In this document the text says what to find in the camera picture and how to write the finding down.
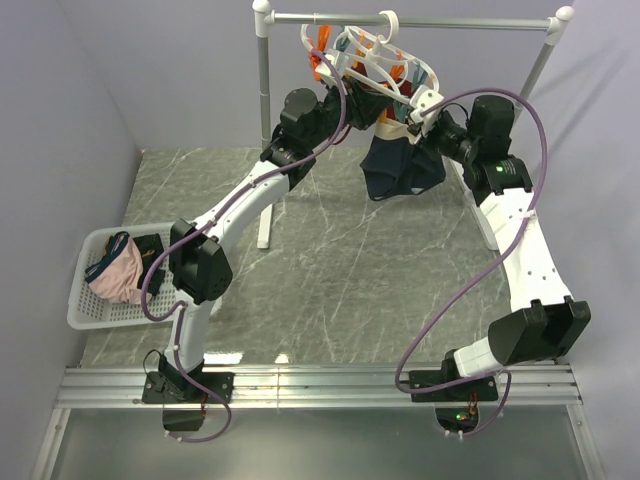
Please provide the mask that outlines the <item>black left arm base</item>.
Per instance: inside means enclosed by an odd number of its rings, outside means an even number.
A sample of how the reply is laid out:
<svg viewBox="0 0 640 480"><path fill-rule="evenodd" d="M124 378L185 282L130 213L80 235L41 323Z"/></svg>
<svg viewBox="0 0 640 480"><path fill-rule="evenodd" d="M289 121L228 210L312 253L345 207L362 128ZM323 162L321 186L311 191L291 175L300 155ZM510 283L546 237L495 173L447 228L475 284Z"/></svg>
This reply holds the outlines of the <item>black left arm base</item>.
<svg viewBox="0 0 640 480"><path fill-rule="evenodd" d="M169 366L166 371L151 371L146 375L141 402L161 406L163 427L169 432L197 432L204 424L205 406L229 402L233 392L231 372L193 372L192 377L220 400L187 381Z"/></svg>

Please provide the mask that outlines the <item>dark red lace bra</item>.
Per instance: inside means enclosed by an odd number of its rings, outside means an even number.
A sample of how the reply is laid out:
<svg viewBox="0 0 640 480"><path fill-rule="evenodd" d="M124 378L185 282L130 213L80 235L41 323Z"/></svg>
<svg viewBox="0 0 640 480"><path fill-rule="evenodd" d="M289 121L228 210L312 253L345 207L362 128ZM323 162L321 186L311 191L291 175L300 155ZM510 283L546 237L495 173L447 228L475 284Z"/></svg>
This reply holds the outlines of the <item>dark red lace bra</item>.
<svg viewBox="0 0 640 480"><path fill-rule="evenodd" d="M366 89L372 90L374 93L376 94L384 94L384 95L388 95L388 93L391 91L391 89L389 88L389 85L386 82L382 82L381 83L381 88L380 89L376 89L373 88L371 85L368 85L366 83L364 83L364 87ZM398 86L399 88L399 92L402 96L407 97L408 99L411 98L411 82L410 81L404 81L401 85ZM394 100L391 104L388 105L388 109L390 111L389 115L393 117L392 121L396 121L394 119L394 112L393 112L393 103L396 100Z"/></svg>

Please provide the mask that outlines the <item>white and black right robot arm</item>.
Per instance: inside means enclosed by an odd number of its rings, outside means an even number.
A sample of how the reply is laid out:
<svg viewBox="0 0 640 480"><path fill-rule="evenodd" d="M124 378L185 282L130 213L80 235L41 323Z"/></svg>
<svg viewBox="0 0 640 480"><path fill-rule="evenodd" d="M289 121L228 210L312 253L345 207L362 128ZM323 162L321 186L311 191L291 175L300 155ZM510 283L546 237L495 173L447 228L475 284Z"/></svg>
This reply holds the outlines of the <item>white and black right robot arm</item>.
<svg viewBox="0 0 640 480"><path fill-rule="evenodd" d="M442 390L455 400L465 398L476 380L500 374L507 367L532 361L555 360L566 355L591 319L585 301L575 301L562 281L548 250L535 210L546 176L548 148L544 127L535 109L506 90L529 111L538 128L542 162L539 183L532 192L511 189L490 194L480 206L490 225L500 255L477 274L425 324L410 344L395 372L398 390L426 395ZM503 266L511 294L511 313L489 326L485 337L457 349L447 361L452 367L432 386L413 388L401 382L402 370L419 343L441 317L469 290L499 266Z"/></svg>

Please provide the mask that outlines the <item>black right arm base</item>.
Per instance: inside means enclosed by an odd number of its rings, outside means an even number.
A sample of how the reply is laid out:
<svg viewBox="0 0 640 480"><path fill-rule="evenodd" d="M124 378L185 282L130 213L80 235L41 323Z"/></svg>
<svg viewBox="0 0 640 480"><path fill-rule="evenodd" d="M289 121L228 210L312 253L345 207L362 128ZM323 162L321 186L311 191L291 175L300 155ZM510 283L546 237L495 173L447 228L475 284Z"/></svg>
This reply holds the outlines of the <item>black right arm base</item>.
<svg viewBox="0 0 640 480"><path fill-rule="evenodd" d="M446 434L459 437L480 426L480 404L498 400L498 389L492 376L444 387L454 381L443 370L411 370L401 382L411 390L429 389L427 393L411 393L413 403L432 403L439 427Z"/></svg>

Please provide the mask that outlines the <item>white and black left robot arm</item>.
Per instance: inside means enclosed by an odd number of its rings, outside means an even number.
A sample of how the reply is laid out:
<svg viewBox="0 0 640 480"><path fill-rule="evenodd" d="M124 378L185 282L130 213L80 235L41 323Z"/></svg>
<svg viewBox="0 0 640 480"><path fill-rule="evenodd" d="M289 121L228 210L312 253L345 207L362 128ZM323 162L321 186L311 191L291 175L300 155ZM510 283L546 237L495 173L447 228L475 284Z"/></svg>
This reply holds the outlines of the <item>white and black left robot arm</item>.
<svg viewBox="0 0 640 480"><path fill-rule="evenodd" d="M240 184L194 221L172 225L169 269L178 307L158 370L176 400L189 402L200 394L209 317L232 282L228 255L244 230L301 182L316 154L345 126L366 130L393 102L359 81L347 79L343 85L344 93L330 87L323 99L307 88L291 91L271 141Z"/></svg>

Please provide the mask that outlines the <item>navy blue underwear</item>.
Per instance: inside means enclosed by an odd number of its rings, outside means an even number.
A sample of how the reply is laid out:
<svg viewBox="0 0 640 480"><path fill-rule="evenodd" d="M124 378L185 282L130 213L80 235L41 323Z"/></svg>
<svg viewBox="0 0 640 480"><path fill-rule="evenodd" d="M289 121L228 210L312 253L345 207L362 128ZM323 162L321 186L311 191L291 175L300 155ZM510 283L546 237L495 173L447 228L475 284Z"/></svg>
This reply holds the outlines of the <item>navy blue underwear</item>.
<svg viewBox="0 0 640 480"><path fill-rule="evenodd" d="M442 157L430 153L408 126L378 121L367 154L360 164L372 201L420 195L446 179Z"/></svg>

